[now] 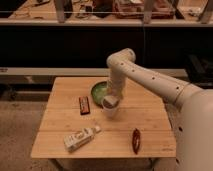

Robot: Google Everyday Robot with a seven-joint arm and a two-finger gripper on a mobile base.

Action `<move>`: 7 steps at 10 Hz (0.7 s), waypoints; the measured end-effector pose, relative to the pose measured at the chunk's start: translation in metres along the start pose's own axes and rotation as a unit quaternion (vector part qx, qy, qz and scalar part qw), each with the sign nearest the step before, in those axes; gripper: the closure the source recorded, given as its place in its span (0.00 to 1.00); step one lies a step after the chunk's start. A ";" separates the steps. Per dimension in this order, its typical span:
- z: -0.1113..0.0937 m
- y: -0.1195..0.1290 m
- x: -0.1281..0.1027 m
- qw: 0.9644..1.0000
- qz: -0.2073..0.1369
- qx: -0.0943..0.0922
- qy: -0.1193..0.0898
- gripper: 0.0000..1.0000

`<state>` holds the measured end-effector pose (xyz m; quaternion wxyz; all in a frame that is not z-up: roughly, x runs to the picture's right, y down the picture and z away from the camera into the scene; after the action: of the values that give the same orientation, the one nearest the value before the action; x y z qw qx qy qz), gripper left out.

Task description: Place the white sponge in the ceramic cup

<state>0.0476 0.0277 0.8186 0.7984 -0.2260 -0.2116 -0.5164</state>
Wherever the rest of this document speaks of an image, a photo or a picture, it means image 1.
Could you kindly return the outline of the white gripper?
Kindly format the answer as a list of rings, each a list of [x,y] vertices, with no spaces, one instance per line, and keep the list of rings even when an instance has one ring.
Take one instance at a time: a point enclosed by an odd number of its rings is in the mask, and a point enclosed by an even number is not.
[[[102,105],[106,108],[115,108],[123,98],[123,86],[116,84],[107,84],[107,93],[102,100]]]

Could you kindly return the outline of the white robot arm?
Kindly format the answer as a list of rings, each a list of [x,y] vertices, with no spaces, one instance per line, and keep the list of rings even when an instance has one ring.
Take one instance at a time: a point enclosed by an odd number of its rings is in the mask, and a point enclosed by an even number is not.
[[[130,48],[107,58],[110,75],[107,93],[122,98],[129,78],[172,103],[180,111],[176,144],[176,171],[213,171],[213,89],[202,89],[135,64]]]

